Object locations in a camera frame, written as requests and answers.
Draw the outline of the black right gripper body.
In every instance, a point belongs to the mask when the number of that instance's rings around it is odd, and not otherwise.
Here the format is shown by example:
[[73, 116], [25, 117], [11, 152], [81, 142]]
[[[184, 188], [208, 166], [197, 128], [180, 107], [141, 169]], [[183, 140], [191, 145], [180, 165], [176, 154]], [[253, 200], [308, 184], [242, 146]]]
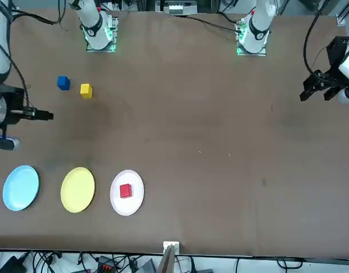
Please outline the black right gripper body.
[[2, 97], [7, 106], [5, 123], [7, 125], [17, 124], [23, 118], [24, 90], [16, 87], [3, 87]]

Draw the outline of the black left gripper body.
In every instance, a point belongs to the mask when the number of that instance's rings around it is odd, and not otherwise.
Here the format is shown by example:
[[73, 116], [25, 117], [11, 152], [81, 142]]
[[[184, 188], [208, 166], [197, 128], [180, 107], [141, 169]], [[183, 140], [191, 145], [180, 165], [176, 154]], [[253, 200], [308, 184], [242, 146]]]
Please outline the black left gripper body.
[[348, 78], [349, 76], [349, 36], [336, 36], [326, 47], [330, 68], [325, 78]]

